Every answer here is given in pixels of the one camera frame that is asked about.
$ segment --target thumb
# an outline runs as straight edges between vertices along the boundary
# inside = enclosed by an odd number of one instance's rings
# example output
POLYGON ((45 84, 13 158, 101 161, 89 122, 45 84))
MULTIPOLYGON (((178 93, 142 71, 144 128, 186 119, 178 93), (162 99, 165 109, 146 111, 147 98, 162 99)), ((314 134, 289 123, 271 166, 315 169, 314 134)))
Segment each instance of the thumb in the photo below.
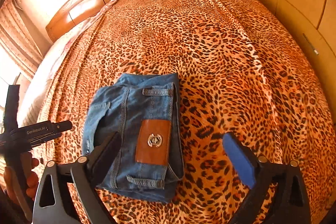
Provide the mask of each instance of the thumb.
POLYGON ((9 198, 17 205, 19 205, 19 201, 17 200, 17 197, 14 193, 13 190, 13 185, 12 185, 12 169, 8 166, 5 167, 5 171, 3 173, 3 178, 5 180, 6 184, 6 190, 7 190, 7 195, 9 198))

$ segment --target denim fabric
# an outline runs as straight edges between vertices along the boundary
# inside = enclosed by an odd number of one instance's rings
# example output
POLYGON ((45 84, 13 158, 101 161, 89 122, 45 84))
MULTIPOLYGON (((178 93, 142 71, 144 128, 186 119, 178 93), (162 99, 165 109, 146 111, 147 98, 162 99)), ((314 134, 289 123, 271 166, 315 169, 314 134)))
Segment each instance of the denim fabric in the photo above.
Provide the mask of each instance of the denim fabric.
POLYGON ((122 135, 122 147, 104 181, 98 185, 130 198, 169 203, 184 175, 179 135, 178 75, 122 74, 113 86, 94 96, 84 125, 82 154, 88 155, 111 132, 122 135), (141 123, 171 121, 168 166, 135 161, 141 123))

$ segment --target hand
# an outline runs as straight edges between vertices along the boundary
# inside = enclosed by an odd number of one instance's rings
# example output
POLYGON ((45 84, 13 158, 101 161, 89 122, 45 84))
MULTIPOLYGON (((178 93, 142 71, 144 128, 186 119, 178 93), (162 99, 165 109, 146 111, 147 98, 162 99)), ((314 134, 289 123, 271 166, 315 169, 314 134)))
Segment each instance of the hand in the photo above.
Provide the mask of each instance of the hand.
MULTIPOLYGON (((35 168, 39 165, 39 160, 32 158, 31 159, 31 168, 35 168)), ((13 187, 12 187, 12 174, 11 169, 8 167, 5 167, 5 171, 3 173, 3 178, 5 180, 6 184, 6 190, 9 198, 17 205, 19 205, 19 201, 16 198, 16 195, 14 193, 13 187)), ((37 191, 37 186, 39 185, 39 178, 35 172, 31 172, 30 176, 27 178, 27 185, 28 189, 26 191, 27 196, 32 198, 32 200, 35 200, 35 195, 37 191)))

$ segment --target blue gripper pad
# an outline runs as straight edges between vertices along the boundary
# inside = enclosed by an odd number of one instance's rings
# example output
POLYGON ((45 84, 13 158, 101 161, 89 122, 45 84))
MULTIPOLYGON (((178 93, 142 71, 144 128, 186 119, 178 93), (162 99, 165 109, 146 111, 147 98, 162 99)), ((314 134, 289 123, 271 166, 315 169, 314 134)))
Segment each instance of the blue gripper pad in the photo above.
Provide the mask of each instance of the blue gripper pad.
POLYGON ((224 150, 238 173, 241 182, 250 189, 253 188, 256 184, 254 166, 230 134, 224 134, 222 141, 224 150))

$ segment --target metal emblem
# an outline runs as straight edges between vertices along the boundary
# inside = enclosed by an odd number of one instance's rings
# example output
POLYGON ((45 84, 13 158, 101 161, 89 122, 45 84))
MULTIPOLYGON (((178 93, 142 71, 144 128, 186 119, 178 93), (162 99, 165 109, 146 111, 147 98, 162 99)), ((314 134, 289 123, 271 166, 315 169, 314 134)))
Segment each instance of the metal emblem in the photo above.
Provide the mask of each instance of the metal emblem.
POLYGON ((147 141, 148 145, 152 147, 153 145, 156 147, 160 147, 162 144, 162 136, 160 134, 154 136, 154 134, 150 134, 147 141))

